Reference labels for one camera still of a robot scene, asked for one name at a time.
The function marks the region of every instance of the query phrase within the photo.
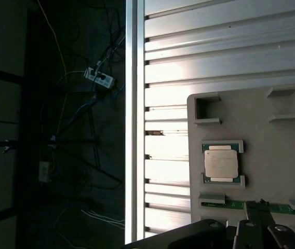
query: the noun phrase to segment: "electrical outlet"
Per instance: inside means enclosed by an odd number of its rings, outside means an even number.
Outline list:
[[[39,162],[39,182],[49,183],[50,162]]]
[[[85,78],[94,81],[108,89],[111,89],[114,85],[115,79],[107,74],[100,73],[98,77],[95,76],[93,68],[89,67],[85,70]]]

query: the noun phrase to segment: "screw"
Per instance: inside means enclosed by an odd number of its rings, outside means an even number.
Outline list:
[[[286,232],[287,229],[283,226],[275,226],[275,229],[277,229],[279,232]]]
[[[211,223],[210,227],[218,227],[218,224],[217,223]]]

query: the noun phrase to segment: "circuit board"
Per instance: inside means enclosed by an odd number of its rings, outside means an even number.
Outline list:
[[[216,204],[216,203],[207,203],[207,202],[201,203],[202,206],[209,207],[209,208],[236,209],[236,210],[243,210],[244,204],[245,204],[244,201],[226,201],[226,204]],[[269,203],[269,208],[271,213],[295,215],[295,210],[293,210],[287,204]]]

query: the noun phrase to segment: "dark floor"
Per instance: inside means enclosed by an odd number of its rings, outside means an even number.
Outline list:
[[[125,25],[125,1],[104,0],[107,8],[117,8],[120,13],[120,26]],[[92,7],[103,7],[102,0],[85,0]],[[110,32],[106,11],[92,9],[78,0],[41,0],[49,22],[56,32],[67,72],[84,71],[86,57],[95,65],[103,50],[110,43]],[[115,11],[108,10],[113,29],[118,27]],[[119,48],[119,53],[124,56],[124,49]],[[28,40],[26,51],[26,67],[28,75],[32,75],[37,82],[38,109],[48,98],[43,108],[43,136],[48,137],[56,132],[64,96],[61,88],[54,88],[56,82],[64,74],[54,36],[45,21],[42,12],[29,14]],[[107,64],[101,71],[114,77],[116,87],[119,89],[124,84],[124,60],[113,64],[110,72]],[[73,74],[68,77],[68,83],[73,86],[80,82],[88,82],[83,74]],[[96,89],[97,94],[111,94],[102,87]],[[69,93],[64,109],[64,117],[72,116],[76,110],[91,99],[90,93]],[[74,248],[120,248],[124,244],[124,230],[109,225],[106,222],[88,217],[81,212],[94,210],[101,215],[124,219],[124,150],[125,150],[125,89],[112,98],[105,98],[92,108],[95,134],[98,140],[101,169],[120,178],[122,185],[114,190],[103,190],[83,184],[94,184],[99,187],[113,188],[117,182],[98,173],[67,153],[55,150],[54,161],[56,167],[53,173],[53,182],[46,186],[57,196],[60,202],[43,205],[37,210],[29,212],[24,217],[22,225],[25,236],[29,238],[27,248],[71,248],[72,246],[56,233],[53,224],[60,213],[66,208],[56,224],[56,230],[65,236]],[[88,115],[72,125],[59,139],[88,139],[91,138]],[[93,145],[65,145],[65,149],[95,164]],[[49,148],[42,148],[42,160],[52,161]]]

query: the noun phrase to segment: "white cable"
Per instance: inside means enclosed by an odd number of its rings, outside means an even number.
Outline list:
[[[118,228],[120,228],[120,229],[124,229],[124,227],[120,227],[120,226],[117,225],[117,224],[120,224],[120,223],[107,221],[107,220],[105,220],[105,219],[102,219],[102,218],[99,218],[99,217],[94,216],[94,215],[92,215],[92,214],[89,214],[89,213],[85,212],[84,210],[81,210],[81,211],[82,211],[84,214],[86,214],[87,216],[89,216],[89,217],[92,217],[92,218],[94,218],[94,219],[101,220],[101,221],[103,221],[103,222],[107,222],[108,224],[113,225],[113,226],[116,226],[116,227],[118,227]]]
[[[116,221],[111,221],[111,220],[108,219],[108,217],[105,217],[105,216],[102,216],[102,215],[98,215],[98,214],[95,215],[95,214],[93,214],[93,213],[89,213],[89,212],[85,212],[85,213],[88,214],[88,215],[91,215],[91,216],[93,216],[93,217],[98,217],[98,218],[104,220],[105,222],[109,222],[109,223],[113,223],[113,224],[118,224],[118,225],[120,225],[120,226],[124,226],[123,223],[121,223],[121,222],[116,222]]]
[[[95,214],[95,215],[97,215],[97,216],[99,216],[99,217],[103,217],[103,218],[106,218],[106,219],[110,219],[110,220],[112,220],[112,221],[114,221],[114,222],[124,222],[125,220],[123,219],[123,220],[116,220],[116,219],[112,219],[112,218],[109,218],[109,217],[107,217],[107,216],[103,216],[103,215],[101,215],[101,214],[97,214],[95,211],[93,211],[93,210],[90,210],[88,213],[93,213],[93,214]]]
[[[56,219],[56,221],[54,222],[54,224],[53,224],[53,229],[54,229],[54,231],[58,234],[58,235],[60,235],[61,237],[63,237],[64,238],[64,240],[72,247],[72,248],[74,248],[74,249],[86,249],[85,247],[82,247],[82,246],[74,246],[64,235],[62,235],[60,232],[58,232],[57,230],[56,230],[56,223],[59,221],[59,219],[60,219],[60,217],[62,216],[62,214],[64,213],[66,211],[66,208],[64,209],[64,210],[62,210],[62,212],[60,213],[60,215],[59,215],[59,217]]]
[[[65,75],[63,75],[63,76],[58,80],[58,82],[56,83],[56,85],[58,85],[58,84],[61,82],[61,80],[62,80],[65,76],[67,76],[68,74],[75,74],[75,73],[85,73],[85,71],[71,71],[71,72],[67,72]]]
[[[100,218],[104,218],[104,219],[106,219],[106,220],[111,220],[111,221],[113,221],[113,222],[120,223],[120,224],[122,224],[121,222],[124,222],[124,221],[125,221],[124,219],[123,219],[123,220],[112,219],[112,218],[109,218],[109,217],[107,217],[107,216],[103,216],[103,215],[97,214],[97,213],[94,212],[94,211],[90,211],[90,212],[88,212],[88,213],[89,213],[89,214],[92,214],[92,215],[95,215],[95,216],[97,216],[97,217],[100,217]]]

